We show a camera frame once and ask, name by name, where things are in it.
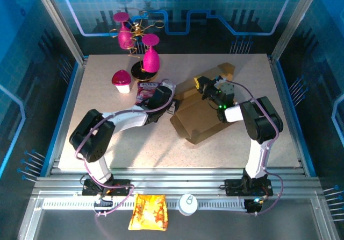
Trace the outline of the brown cardboard paper box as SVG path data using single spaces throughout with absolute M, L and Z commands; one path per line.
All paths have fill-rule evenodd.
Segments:
M 205 76 L 214 79 L 220 75 L 232 79 L 235 66 L 225 62 L 202 73 L 193 75 L 176 86 L 174 99 L 179 100 L 179 106 L 172 118 L 171 124 L 181 138 L 192 144 L 198 144 L 229 127 L 232 123 L 223 123 L 218 119 L 217 112 L 212 109 L 196 89 L 195 78 Z

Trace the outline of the purple candy bag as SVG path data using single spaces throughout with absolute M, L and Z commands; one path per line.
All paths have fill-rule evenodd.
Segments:
M 155 90 L 160 85 L 159 82 L 138 82 L 135 105 L 148 103 L 150 98 L 154 95 Z

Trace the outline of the white cup pink lid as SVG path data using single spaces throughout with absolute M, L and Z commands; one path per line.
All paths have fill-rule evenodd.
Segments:
M 111 82 L 121 94 L 128 94 L 131 91 L 131 76 L 123 69 L 114 73 Z

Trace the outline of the pink glitter wine glass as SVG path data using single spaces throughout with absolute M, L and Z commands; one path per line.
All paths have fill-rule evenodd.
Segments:
M 126 22 L 129 20 L 129 15 L 126 12 L 118 12 L 113 15 L 115 22 L 121 23 L 121 28 L 118 32 L 118 41 L 121 49 L 129 50 L 134 47 L 134 40 L 132 38 L 133 34 L 131 30 L 127 27 Z
M 143 69 L 149 73 L 156 73 L 160 69 L 160 58 L 153 48 L 159 41 L 159 37 L 155 34 L 146 34 L 142 37 L 142 42 L 148 46 L 143 58 Z

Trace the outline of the white tin can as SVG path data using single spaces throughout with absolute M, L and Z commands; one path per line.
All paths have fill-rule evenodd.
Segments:
M 177 203 L 179 212 L 184 216 L 191 216 L 198 209 L 198 201 L 192 194 L 183 194 Z

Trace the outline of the yellow orange snack bag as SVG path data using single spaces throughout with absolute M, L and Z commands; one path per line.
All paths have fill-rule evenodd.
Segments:
M 136 194 L 128 230 L 166 231 L 167 227 L 166 196 Z

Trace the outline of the black circuit board green light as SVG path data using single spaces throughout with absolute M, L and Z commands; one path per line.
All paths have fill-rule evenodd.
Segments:
M 246 209 L 246 213 L 250 214 L 257 214 L 262 210 L 262 206 L 265 201 L 269 199 L 269 196 L 259 196 L 253 199 L 245 199 L 244 200 L 244 207 Z

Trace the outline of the aluminium frame side rail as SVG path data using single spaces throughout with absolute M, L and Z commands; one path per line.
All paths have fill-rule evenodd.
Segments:
M 48 177 L 51 174 L 54 162 L 62 154 L 88 58 L 89 57 L 86 56 L 82 64 L 76 64 L 73 68 L 52 139 L 41 169 L 41 177 Z
M 270 55 L 267 55 L 267 57 L 268 57 L 271 72 L 276 84 L 276 88 L 279 94 L 279 99 L 281 101 L 281 105 L 283 108 L 286 124 L 288 126 L 288 130 L 291 136 L 291 141 L 296 151 L 299 167 L 303 170 L 303 173 L 305 174 L 306 177 L 310 177 L 311 174 L 309 172 L 309 169 L 307 167 L 307 163 L 305 160 L 304 149 L 299 139 L 299 133 L 297 131 L 297 127 L 293 120 L 293 115 L 291 112 L 292 110 L 291 110 L 289 99 L 287 96 L 288 91 L 285 89 L 285 86 L 281 77 L 281 73 L 279 72 L 277 65 L 273 62 L 273 59 Z

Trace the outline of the aluminium frame cross rail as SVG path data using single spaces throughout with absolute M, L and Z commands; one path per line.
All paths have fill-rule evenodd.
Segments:
M 226 179 L 240 179 L 240 168 L 119 168 L 111 171 L 116 179 L 129 179 L 135 192 L 165 194 L 177 197 L 183 193 L 210 199 L 224 198 L 219 186 Z M 269 169 L 273 198 L 310 199 L 323 193 L 320 180 L 308 177 L 302 168 Z M 37 179 L 33 194 L 43 196 L 73 196 L 81 193 L 80 178 L 84 170 L 62 171 L 54 168 L 49 177 Z

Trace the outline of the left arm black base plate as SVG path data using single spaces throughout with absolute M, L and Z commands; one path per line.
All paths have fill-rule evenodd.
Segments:
M 102 196 L 126 196 L 129 194 L 130 188 L 123 187 L 130 184 L 130 180 L 127 179 L 112 179 L 110 184 L 117 188 L 108 188 L 100 186 L 92 179 L 86 179 L 83 183 L 82 196 L 96 196 L 101 194 Z

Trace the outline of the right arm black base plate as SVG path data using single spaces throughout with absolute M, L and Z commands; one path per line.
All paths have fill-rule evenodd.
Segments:
M 226 196 L 273 196 L 271 180 L 255 182 L 251 186 L 243 180 L 227 179 L 219 189 L 224 190 Z

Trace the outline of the aluminium frame post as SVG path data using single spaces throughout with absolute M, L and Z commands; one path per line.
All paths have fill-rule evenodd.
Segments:
M 84 64 L 84 55 L 57 4 L 54 2 L 54 0 L 41 0 L 41 2 L 49 13 L 56 28 L 62 35 L 75 60 L 78 62 L 78 64 Z
M 280 39 L 278 40 L 272 54 L 271 63 L 276 64 L 286 49 L 289 41 L 294 35 L 296 29 L 298 28 L 300 22 L 303 20 L 306 12 L 308 11 L 313 0 L 299 0 L 294 12 L 292 13 L 288 24 L 283 31 Z

